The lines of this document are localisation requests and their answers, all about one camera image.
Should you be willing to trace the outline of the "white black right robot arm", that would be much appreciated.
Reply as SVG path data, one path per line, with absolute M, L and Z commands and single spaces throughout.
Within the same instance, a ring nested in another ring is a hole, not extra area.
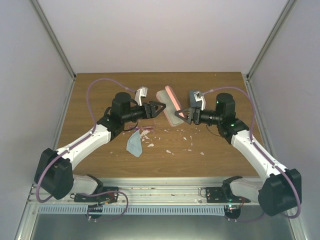
M 265 214 L 272 217 L 295 208 L 301 214 L 302 176 L 297 169 L 288 169 L 276 160 L 253 136 L 252 130 L 236 116 L 236 102 L 229 93 L 216 96 L 214 110 L 205 109 L 201 92 L 194 93 L 200 107 L 177 110 L 174 114 L 188 124 L 215 125 L 218 133 L 237 149 L 258 173 L 261 182 L 246 180 L 241 176 L 223 181 L 221 196 L 228 203 L 243 197 L 258 203 Z

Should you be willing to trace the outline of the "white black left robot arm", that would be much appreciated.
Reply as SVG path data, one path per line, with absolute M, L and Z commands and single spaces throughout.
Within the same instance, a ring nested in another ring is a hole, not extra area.
M 153 119 L 164 111 L 166 105 L 157 101 L 137 102 L 126 92 L 119 92 L 103 116 L 78 139 L 57 150 L 47 148 L 40 156 L 34 176 L 35 194 L 40 203 L 40 190 L 51 198 L 60 200 L 69 194 L 83 194 L 90 201 L 103 197 L 102 183 L 92 175 L 76 175 L 75 167 L 99 147 L 108 144 L 125 130 L 125 124 Z

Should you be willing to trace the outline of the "pink glasses case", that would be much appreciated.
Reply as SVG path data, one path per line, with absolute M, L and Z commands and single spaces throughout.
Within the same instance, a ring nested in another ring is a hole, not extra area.
M 180 111 L 182 107 L 175 92 L 170 86 L 167 85 L 163 90 L 158 91 L 156 93 L 156 98 L 160 103 L 166 105 L 163 112 L 171 127 L 177 127 L 184 122 L 175 115 L 175 112 Z

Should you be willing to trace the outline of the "light blue cleaning cloth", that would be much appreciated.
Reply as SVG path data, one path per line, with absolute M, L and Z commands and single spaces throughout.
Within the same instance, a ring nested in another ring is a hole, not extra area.
M 140 157 L 143 152 L 140 131 L 135 131 L 127 141 L 126 150 L 135 157 Z

